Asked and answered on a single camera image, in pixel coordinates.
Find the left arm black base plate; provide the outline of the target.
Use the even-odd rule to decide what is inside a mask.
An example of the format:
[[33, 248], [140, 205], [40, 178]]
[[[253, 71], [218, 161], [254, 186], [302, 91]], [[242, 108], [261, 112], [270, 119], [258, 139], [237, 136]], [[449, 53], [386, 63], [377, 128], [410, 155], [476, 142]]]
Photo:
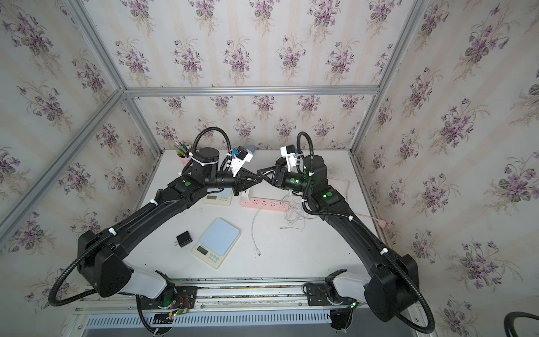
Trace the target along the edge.
[[187, 312], [195, 307], [197, 300], [197, 286], [177, 286], [174, 291], [166, 292], [158, 299], [140, 297], [142, 310], [168, 310]]

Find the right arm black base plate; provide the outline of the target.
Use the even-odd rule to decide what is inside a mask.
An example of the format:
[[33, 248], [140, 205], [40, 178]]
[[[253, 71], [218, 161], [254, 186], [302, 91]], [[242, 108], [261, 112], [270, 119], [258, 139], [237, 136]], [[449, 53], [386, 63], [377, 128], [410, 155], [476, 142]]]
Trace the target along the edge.
[[345, 298], [337, 294], [332, 286], [323, 283], [307, 282], [302, 287], [307, 297], [308, 306], [347, 306], [350, 307], [357, 301]]

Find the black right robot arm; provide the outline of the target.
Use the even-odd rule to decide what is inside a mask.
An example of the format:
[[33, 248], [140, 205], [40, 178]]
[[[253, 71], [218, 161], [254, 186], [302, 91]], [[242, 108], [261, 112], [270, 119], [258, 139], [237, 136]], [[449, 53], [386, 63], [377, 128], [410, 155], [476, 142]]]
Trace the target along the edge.
[[302, 140], [309, 154], [303, 154], [301, 145], [286, 146], [268, 183], [299, 193], [303, 211], [327, 222], [358, 255], [370, 277], [362, 293], [379, 320], [397, 318], [417, 332], [431, 334], [435, 318], [420, 291], [417, 263], [410, 255], [401, 256], [389, 248], [357, 217], [329, 184], [324, 160], [314, 154], [312, 139], [304, 131], [296, 139], [297, 143]]

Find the pink power strip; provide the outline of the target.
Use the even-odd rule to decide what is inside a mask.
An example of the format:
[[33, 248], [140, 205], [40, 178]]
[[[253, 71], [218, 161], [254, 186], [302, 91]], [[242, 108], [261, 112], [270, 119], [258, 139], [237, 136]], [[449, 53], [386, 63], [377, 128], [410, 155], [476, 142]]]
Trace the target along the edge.
[[289, 210], [289, 205], [281, 200], [259, 197], [251, 197], [248, 201], [241, 199], [240, 205], [245, 208], [280, 211], [283, 213]]

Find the black power adapter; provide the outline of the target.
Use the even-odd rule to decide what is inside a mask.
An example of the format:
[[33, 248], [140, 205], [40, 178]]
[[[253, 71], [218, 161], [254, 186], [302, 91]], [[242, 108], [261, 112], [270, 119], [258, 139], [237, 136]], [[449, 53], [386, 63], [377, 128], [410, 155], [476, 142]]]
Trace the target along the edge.
[[185, 231], [176, 237], [176, 244], [179, 247], [185, 247], [192, 243], [192, 236], [188, 231]]

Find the white charger plug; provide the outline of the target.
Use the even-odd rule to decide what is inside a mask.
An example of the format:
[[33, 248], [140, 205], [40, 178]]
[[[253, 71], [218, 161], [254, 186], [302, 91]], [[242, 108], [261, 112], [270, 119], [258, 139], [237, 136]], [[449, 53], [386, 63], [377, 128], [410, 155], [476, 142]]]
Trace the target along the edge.
[[242, 202], [249, 203], [250, 202], [250, 189], [247, 189], [240, 194]]

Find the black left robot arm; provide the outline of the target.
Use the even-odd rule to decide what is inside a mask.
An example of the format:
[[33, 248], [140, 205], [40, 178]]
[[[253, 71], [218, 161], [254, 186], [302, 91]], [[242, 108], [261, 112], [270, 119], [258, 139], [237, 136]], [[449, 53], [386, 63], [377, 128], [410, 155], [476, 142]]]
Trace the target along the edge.
[[[188, 210], [214, 189], [231, 189], [234, 195], [261, 183], [262, 179], [244, 168], [253, 153], [242, 146], [227, 148], [226, 158], [212, 147], [199, 148], [194, 143], [189, 162], [182, 174], [159, 189], [149, 203], [119, 223], [94, 233], [87, 230], [77, 241], [77, 258], [60, 274], [48, 295], [50, 306], [60, 307], [87, 296], [102, 298], [116, 294], [145, 297], [159, 308], [170, 308], [176, 298], [175, 284], [164, 273], [147, 272], [125, 262], [125, 258], [172, 217]], [[91, 289], [66, 299], [59, 291], [74, 271]]]

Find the blue cream kitchen scale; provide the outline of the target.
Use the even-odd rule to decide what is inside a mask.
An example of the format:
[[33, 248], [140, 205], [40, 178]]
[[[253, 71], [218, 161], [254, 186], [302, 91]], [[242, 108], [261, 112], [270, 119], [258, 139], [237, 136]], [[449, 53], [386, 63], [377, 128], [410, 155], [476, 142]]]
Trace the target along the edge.
[[192, 254], [214, 269], [219, 269], [241, 235], [240, 229], [217, 218], [201, 236]]

